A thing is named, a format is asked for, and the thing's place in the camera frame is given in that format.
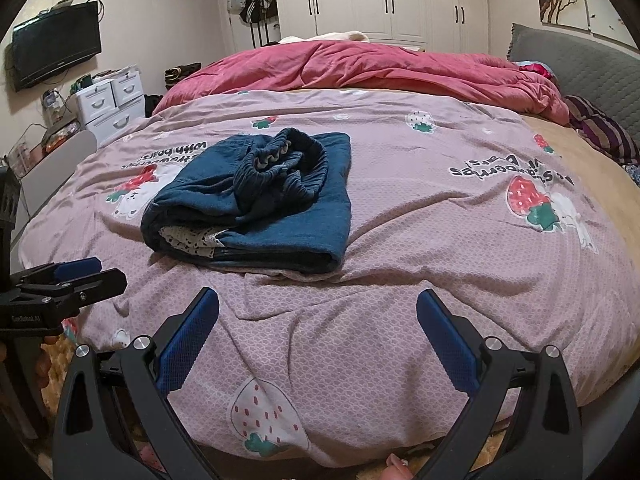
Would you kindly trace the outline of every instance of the beige wall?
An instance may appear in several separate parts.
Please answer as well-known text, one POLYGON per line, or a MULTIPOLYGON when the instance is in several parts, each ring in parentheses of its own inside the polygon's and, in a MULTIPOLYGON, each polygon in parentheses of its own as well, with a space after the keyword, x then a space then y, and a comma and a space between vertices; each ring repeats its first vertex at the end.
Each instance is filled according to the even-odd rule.
POLYGON ((489 0, 489 52, 494 56, 506 57, 511 43, 511 25, 520 23, 527 27, 552 28, 559 32, 590 38, 593 41, 608 44, 640 59, 640 54, 612 41, 592 36, 588 31, 580 31, 555 25, 540 23, 538 0, 489 0))
MULTIPOLYGON (((35 16, 60 0, 28 0, 15 23, 35 16)), ((85 0, 74 0, 75 3, 85 0)), ((88 72, 137 64, 147 94, 164 94, 164 70, 177 64, 201 62, 203 65, 225 55, 220 34, 218 0, 102 0, 104 19, 100 23, 102 53, 72 68, 59 85, 40 84, 14 92, 4 70, 0 75, 0 154, 7 152, 30 123, 44 121, 39 99, 48 88, 67 96, 69 85, 88 72)), ((2 52, 11 42, 4 37, 2 52)), ((49 81, 57 82, 63 75, 49 81)), ((44 130, 32 126, 28 137, 35 142, 44 130)))

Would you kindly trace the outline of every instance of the white drawer cabinet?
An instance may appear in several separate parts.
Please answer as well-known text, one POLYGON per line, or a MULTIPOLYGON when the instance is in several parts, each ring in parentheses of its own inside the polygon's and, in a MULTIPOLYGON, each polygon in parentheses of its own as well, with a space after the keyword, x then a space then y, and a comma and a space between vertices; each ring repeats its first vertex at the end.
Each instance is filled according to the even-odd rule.
POLYGON ((83 88, 69 99, 69 106, 101 147, 135 119, 145 116, 145 91, 140 72, 122 71, 83 88))

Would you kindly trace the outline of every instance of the white wardrobe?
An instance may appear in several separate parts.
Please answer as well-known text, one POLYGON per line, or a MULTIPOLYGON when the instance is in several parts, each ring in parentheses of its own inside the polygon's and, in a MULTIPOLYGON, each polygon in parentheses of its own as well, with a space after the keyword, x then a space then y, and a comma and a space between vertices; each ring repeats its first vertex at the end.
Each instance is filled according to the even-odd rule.
POLYGON ((432 52, 488 52, 487 0, 278 0, 282 37, 359 30, 432 52))

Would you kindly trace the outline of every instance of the blue gripper pad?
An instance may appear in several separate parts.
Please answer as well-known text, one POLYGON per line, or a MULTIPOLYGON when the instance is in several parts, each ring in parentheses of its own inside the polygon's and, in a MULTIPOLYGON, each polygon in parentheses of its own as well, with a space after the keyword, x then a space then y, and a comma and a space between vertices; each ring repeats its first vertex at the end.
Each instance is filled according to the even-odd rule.
POLYGON ((219 312, 218 295, 207 288, 158 357, 156 388, 163 397, 184 384, 219 312))
POLYGON ((84 278, 91 274, 97 274, 102 270, 102 263, 98 258, 86 258, 84 260, 76 260, 59 264, 53 271, 53 278, 58 283, 70 282, 78 278, 84 278))
POLYGON ((438 301, 424 290, 416 303, 418 322, 436 352, 453 387, 472 397, 480 388, 478 362, 438 301))

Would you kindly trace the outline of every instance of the bed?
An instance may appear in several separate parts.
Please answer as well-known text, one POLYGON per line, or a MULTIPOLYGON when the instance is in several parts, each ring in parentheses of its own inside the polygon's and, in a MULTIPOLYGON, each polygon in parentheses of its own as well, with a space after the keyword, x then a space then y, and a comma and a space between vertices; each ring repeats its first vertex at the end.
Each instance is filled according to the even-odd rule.
MULTIPOLYGON (((217 290, 220 321, 170 395, 194 440, 342 467, 443 436, 466 397, 415 320, 429 286, 484 335, 561 348, 580 405, 637 360, 640 190, 564 127, 551 83, 488 56, 268 49, 176 86, 78 167, 20 244, 25 267, 94 255, 126 273, 123 296, 78 319, 81 339, 101 349, 155 332, 202 286, 217 290), (141 214, 185 164, 228 136, 286 126, 350 134, 351 233, 338 270, 220 272, 146 247, 141 214), (258 419, 282 450, 247 448, 244 428, 258 419)), ((501 417, 513 407, 508 397, 501 417)))

